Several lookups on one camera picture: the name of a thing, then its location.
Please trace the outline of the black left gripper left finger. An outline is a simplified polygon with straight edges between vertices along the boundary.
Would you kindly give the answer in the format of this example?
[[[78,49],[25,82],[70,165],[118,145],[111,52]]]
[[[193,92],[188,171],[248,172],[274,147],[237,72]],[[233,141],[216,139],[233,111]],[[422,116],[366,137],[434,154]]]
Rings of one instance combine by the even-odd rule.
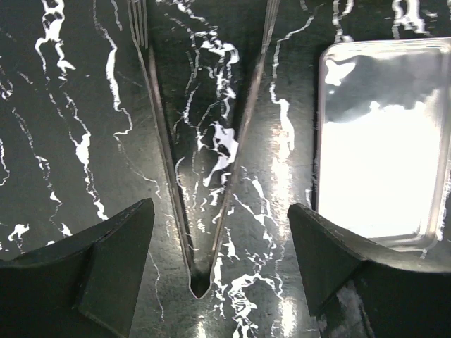
[[[1,262],[2,337],[128,337],[154,226],[143,199]]]

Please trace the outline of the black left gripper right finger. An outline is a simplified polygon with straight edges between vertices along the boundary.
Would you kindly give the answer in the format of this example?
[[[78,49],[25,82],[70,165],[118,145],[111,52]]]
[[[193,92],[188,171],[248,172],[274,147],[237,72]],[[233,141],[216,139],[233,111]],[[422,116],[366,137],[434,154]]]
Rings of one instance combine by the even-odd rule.
[[[288,219],[321,337],[449,337],[450,262],[389,249],[303,204]]]

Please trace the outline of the metal serving tongs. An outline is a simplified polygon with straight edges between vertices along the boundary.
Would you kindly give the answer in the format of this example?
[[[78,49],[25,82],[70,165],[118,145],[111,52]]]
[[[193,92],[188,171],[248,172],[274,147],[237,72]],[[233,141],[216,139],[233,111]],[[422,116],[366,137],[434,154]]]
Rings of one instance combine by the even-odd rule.
[[[175,162],[175,148],[171,141],[170,132],[167,126],[167,118],[163,109],[163,101],[159,90],[156,60],[153,46],[149,38],[148,11],[146,1],[128,1],[128,15],[130,19],[130,29],[132,40],[138,51],[138,56],[148,54],[148,62],[141,59],[141,66],[144,71],[147,91],[151,103],[152,114],[156,123],[156,132],[158,134],[158,143],[163,159],[163,168],[168,180],[173,211],[175,213],[175,223],[177,225],[180,238],[180,247],[183,253],[183,259],[188,271],[188,284],[190,292],[196,299],[202,299],[209,292],[212,280],[214,279],[214,266],[221,250],[221,236],[223,231],[223,219],[227,213],[230,197],[234,185],[238,181],[240,166],[240,154],[242,152],[242,143],[247,136],[250,121],[257,102],[259,86],[261,84],[262,73],[264,70],[264,61],[266,52],[271,41],[276,16],[279,7],[279,1],[266,2],[266,16],[261,39],[261,46],[258,55],[255,58],[252,78],[245,87],[245,104],[240,110],[241,121],[238,129],[237,147],[232,151],[233,161],[229,165],[229,179],[223,186],[223,201],[221,208],[214,221],[214,237],[208,242],[208,249],[200,252],[193,246],[192,234],[188,222],[185,202],[183,200],[183,186],[180,183],[178,173],[179,163]]]

